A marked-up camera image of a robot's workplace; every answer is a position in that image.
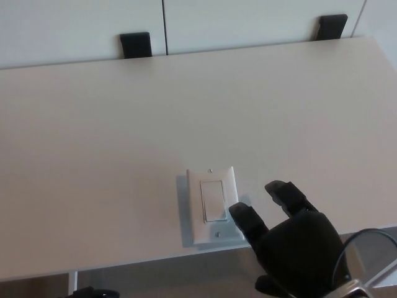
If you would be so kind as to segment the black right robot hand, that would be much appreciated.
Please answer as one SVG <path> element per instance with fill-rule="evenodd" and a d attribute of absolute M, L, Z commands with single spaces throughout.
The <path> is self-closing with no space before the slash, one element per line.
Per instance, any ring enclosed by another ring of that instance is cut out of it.
<path fill-rule="evenodd" d="M 288 219 L 268 228 L 253 207 L 229 208 L 265 274 L 255 289 L 273 297 L 323 297 L 351 280 L 343 243 L 328 218 L 291 182 L 265 185 Z"/>

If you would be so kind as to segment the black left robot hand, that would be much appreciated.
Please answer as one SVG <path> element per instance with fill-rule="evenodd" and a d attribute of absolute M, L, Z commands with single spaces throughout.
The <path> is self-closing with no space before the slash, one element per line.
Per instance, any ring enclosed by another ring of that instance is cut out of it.
<path fill-rule="evenodd" d="M 74 291 L 69 297 L 72 298 L 119 298 L 120 293 L 109 289 L 94 289 L 85 287 Z"/>

